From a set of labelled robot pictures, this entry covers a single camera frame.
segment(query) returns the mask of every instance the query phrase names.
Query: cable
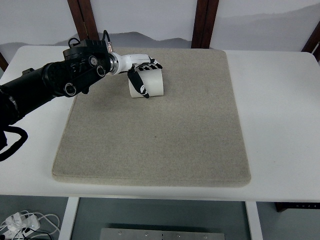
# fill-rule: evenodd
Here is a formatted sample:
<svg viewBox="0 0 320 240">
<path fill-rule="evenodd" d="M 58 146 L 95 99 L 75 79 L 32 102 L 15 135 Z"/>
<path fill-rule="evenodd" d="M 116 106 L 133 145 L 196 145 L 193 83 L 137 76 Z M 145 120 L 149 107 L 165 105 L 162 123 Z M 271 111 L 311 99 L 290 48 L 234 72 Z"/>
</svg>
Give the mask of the cable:
<svg viewBox="0 0 320 240">
<path fill-rule="evenodd" d="M 19 134 L 21 138 L 18 141 L 16 141 L 14 144 L 12 144 L 12 146 L 9 147 L 6 151 L 0 153 L 0 162 L 4 161 L 7 158 L 9 158 L 10 156 L 12 156 L 16 151 L 19 150 L 19 148 L 22 147 L 22 145 L 28 139 L 27 132 L 17 126 L 6 126 L 5 128 L 3 128 L 3 132 Z"/>
<path fill-rule="evenodd" d="M 80 41 L 79 41 L 78 38 L 72 37 L 72 38 L 70 38 L 69 41 L 68 41 L 69 48 L 71 48 L 70 43 L 71 43 L 72 40 L 76 40 L 76 41 L 78 42 L 77 45 L 80 44 Z"/>
<path fill-rule="evenodd" d="M 104 31 L 103 31 L 102 41 L 104 41 L 105 39 L 107 39 L 108 42 L 111 42 L 107 30 L 104 30 Z"/>
<path fill-rule="evenodd" d="M 8 224 L 3 225 L 3 224 L 6 222 L 6 220 L 5 220 L 5 221 L 3 221 L 3 222 L 1 223 L 1 225 L 0 225 L 0 228 L 1 228 L 0 231 L 2 231 L 3 229 L 5 229 L 6 227 L 8 227 L 8 225 L 10 225 L 10 224 L 15 224 L 15 225 L 18 225 L 18 226 L 21 227 L 21 229 L 16 233 L 16 235 L 15 235 L 11 240 L 20 240 L 20 239 L 24 239 L 24 240 L 29 240 L 29 239 L 37 240 L 37 239 L 39 239 L 39 238 L 36 238 L 36 237 L 39 237 L 39 236 L 47 236 L 47 235 L 50 237 L 50 239 L 52 239 L 50 235 L 54 234 L 56 231 L 58 231 L 58 232 L 60 233 L 60 229 L 59 229 L 60 219 L 59 219 L 59 217 L 58 217 L 57 215 L 55 215 L 55 214 L 46 214 L 46 215 L 44 215 L 44 214 L 42 214 L 41 212 L 28 212 L 27 210 L 20 211 L 19 214 L 20 214 L 21 217 L 22 217 L 22 216 L 28 216 L 28 217 L 30 217 L 30 216 L 33 215 L 33 216 L 35 216 L 35 217 L 37 218 L 38 221 L 40 221 L 41 219 L 45 219 L 45 220 L 48 221 L 48 223 L 50 223 L 50 224 L 55 228 L 55 230 L 54 230 L 53 232 L 50 232 L 50 233 L 47 233 L 47 232 L 44 232 L 44 231 L 36 231 L 36 230 L 31 229 L 30 227 L 24 227 L 24 226 L 20 225 L 19 223 L 15 222 L 15 219 L 12 219 L 11 222 L 9 222 Z M 55 218 L 57 219 L 57 225 L 55 225 L 52 221 L 50 221 L 50 220 L 47 218 L 47 217 L 50 217 L 50 216 L 53 216 L 53 217 L 55 217 Z M 26 232 L 26 230 L 32 230 L 33 232 L 35 232 L 35 233 L 40 233 L 40 234 L 34 235 L 34 236 L 32 236 L 32 237 L 26 237 L 26 236 L 24 236 L 24 233 Z"/>
<path fill-rule="evenodd" d="M 33 230 L 33 229 L 29 228 L 29 227 L 24 228 L 24 231 L 26 231 L 26 230 L 31 230 L 31 231 L 33 231 L 33 232 L 35 232 L 35 233 L 40 233 L 39 235 L 36 235 L 36 236 L 42 236 L 43 234 L 44 234 L 44 235 L 48 235 L 49 238 L 50 238 L 50 240 L 52 240 L 50 234 L 47 233 L 47 232 L 45 232 L 45 231 L 36 231 L 36 230 Z"/>
<path fill-rule="evenodd" d="M 41 219 L 44 218 L 44 219 L 46 219 L 46 220 L 48 221 L 48 223 L 50 223 L 50 224 L 55 228 L 55 230 L 54 230 L 53 232 L 51 232 L 50 235 L 54 234 L 56 231 L 58 231 L 58 232 L 60 233 L 60 229 L 59 229 L 60 219 L 59 219 L 59 217 L 58 217 L 57 215 L 54 215 L 54 214 L 46 214 L 46 215 L 43 215 L 41 212 L 34 212 L 34 214 L 38 214 L 38 215 L 41 215 L 41 216 L 42 216 L 42 217 L 39 217 L 39 218 L 38 218 L 38 221 L 40 221 Z M 47 218 L 47 216 L 56 217 L 57 222 L 58 222 L 57 226 L 56 226 L 54 223 L 52 223 L 52 221 L 50 221 L 50 220 Z"/>
</svg>

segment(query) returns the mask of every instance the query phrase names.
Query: robotic arm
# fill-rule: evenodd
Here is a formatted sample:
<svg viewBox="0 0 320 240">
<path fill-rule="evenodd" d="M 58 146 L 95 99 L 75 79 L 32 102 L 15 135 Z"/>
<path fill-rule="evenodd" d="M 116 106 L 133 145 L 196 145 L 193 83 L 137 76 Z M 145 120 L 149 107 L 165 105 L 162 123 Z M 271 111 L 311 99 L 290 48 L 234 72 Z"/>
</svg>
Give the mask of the robotic arm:
<svg viewBox="0 0 320 240">
<path fill-rule="evenodd" d="M 87 94 L 89 87 L 105 75 L 127 73 L 135 90 L 149 98 L 149 94 L 137 69 L 162 69 L 162 66 L 146 54 L 121 56 L 112 52 L 107 31 L 102 40 L 77 40 L 63 51 L 64 61 L 48 63 L 42 68 L 27 69 L 22 76 L 0 85 L 0 150 L 7 146 L 4 132 L 21 135 L 6 152 L 0 154 L 0 162 L 10 157 L 27 140 L 27 133 L 10 125 L 56 97 L 73 97 Z"/>
</svg>

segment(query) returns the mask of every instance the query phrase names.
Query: white cable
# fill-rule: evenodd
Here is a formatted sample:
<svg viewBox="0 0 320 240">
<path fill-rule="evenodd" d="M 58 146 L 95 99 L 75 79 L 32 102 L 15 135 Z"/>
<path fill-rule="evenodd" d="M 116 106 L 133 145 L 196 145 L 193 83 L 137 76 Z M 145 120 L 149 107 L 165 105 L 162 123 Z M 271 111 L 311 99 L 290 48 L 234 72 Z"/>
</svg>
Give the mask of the white cable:
<svg viewBox="0 0 320 240">
<path fill-rule="evenodd" d="M 58 226 L 60 226 L 60 219 L 57 215 L 55 214 L 46 214 L 46 215 L 43 215 L 41 212 L 34 212 L 33 214 L 35 215 L 41 215 L 41 217 L 38 218 L 38 221 L 41 220 L 41 219 L 46 219 L 48 221 L 48 223 L 50 223 L 54 228 L 55 230 L 53 232 L 50 232 L 48 233 L 49 235 L 52 235 L 54 234 L 56 231 L 58 231 L 60 233 L 60 229 L 58 228 Z M 52 221 L 50 221 L 47 217 L 48 216 L 53 216 L 53 217 L 56 217 L 57 219 L 57 222 L 58 222 L 58 226 L 56 226 Z M 34 235 L 32 237 L 30 237 L 30 239 L 33 239 L 35 237 L 40 237 L 40 236 L 48 236 L 47 234 L 38 234 L 38 235 Z"/>
<path fill-rule="evenodd" d="M 60 219 L 59 219 L 59 217 L 58 217 L 57 215 L 55 215 L 55 214 L 46 214 L 46 215 L 43 215 L 41 212 L 28 212 L 27 210 L 20 211 L 19 214 L 20 214 L 21 217 L 22 217 L 22 216 L 27 216 L 27 215 L 28 215 L 28 217 L 29 217 L 29 216 L 34 215 L 34 216 L 37 218 L 38 221 L 40 221 L 41 219 L 46 219 L 46 220 L 48 221 L 48 223 L 50 223 L 50 224 L 55 228 L 55 230 L 54 230 L 53 232 L 48 233 L 48 234 L 49 234 L 49 235 L 52 235 L 52 234 L 54 234 L 56 231 L 58 231 L 58 232 L 60 233 L 60 229 L 59 229 Z M 49 217 L 49 216 L 53 216 L 53 217 L 55 217 L 55 218 L 57 219 L 57 222 L 58 222 L 57 226 L 56 226 L 52 221 L 50 221 L 50 220 L 47 218 L 47 217 Z M 3 225 L 5 222 L 6 222 L 6 220 L 4 220 L 4 221 L 1 223 L 1 225 L 0 225 L 0 228 L 1 228 L 0 231 L 2 231 L 3 229 L 5 229 L 5 228 L 6 228 L 8 225 L 10 225 L 10 224 L 16 224 L 16 225 L 24 228 L 24 226 L 16 223 L 14 219 L 13 219 L 10 223 L 8 223 L 8 224 L 6 224 L 6 225 Z M 23 237 L 23 236 L 22 236 L 22 232 L 20 233 L 21 230 L 19 230 L 19 231 L 16 233 L 16 235 L 12 238 L 12 240 L 13 240 L 15 237 L 17 237 L 17 236 L 18 236 L 18 239 L 21 239 L 21 238 Z M 47 234 L 38 234 L 38 235 L 35 235 L 35 236 L 30 237 L 30 239 L 33 239 L 33 238 L 39 237 L 39 236 L 48 236 L 48 235 L 47 235 Z"/>
<path fill-rule="evenodd" d="M 46 219 L 46 220 L 48 221 L 48 223 L 50 223 L 50 224 L 55 228 L 55 231 L 53 231 L 52 233 L 50 233 L 50 235 L 53 234 L 53 233 L 55 233 L 56 231 L 58 231 L 58 232 L 60 233 L 60 229 L 59 229 L 60 219 L 59 219 L 59 217 L 58 217 L 57 215 L 54 215 L 54 214 L 46 214 L 46 215 L 43 215 L 41 212 L 34 212 L 34 214 L 39 214 L 39 215 L 42 216 L 42 217 L 39 217 L 39 218 L 38 218 L 38 221 L 44 218 L 44 219 Z M 58 224 L 55 225 L 52 221 L 50 221 L 50 220 L 47 218 L 48 216 L 56 217 Z"/>
</svg>

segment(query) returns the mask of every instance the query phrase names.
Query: white cylindrical object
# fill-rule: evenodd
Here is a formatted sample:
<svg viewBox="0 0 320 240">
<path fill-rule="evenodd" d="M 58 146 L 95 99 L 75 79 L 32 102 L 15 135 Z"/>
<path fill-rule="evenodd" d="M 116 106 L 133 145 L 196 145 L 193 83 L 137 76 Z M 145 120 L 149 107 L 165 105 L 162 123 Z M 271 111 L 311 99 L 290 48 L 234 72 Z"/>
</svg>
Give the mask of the white cylindrical object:
<svg viewBox="0 0 320 240">
<path fill-rule="evenodd" d="M 162 79 L 161 69 L 143 70 L 138 71 L 138 73 L 150 97 L 164 95 L 164 83 Z M 143 96 L 135 90 L 130 80 L 128 81 L 131 97 L 143 98 Z"/>
</svg>

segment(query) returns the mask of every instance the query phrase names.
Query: wooden frame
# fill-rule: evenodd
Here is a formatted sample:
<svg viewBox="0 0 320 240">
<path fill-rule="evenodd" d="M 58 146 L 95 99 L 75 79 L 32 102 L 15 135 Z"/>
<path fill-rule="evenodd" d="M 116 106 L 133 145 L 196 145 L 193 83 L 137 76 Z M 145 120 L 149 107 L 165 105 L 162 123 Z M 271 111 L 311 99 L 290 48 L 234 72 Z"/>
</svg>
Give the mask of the wooden frame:
<svg viewBox="0 0 320 240">
<path fill-rule="evenodd" d="M 308 41 L 304 45 L 301 52 L 308 52 L 315 56 L 315 59 L 320 61 L 320 21 L 315 27 L 313 33 L 309 37 Z"/>
<path fill-rule="evenodd" d="M 1 52 L 0 52 L 0 68 L 5 71 L 8 67 L 8 62 L 6 61 L 6 59 L 4 58 L 4 56 L 2 56 Z"/>
<path fill-rule="evenodd" d="M 90 0 L 67 0 L 80 40 L 99 40 Z"/>
<path fill-rule="evenodd" d="M 197 0 L 193 35 L 192 49 L 208 49 L 214 30 L 219 0 Z"/>
</svg>

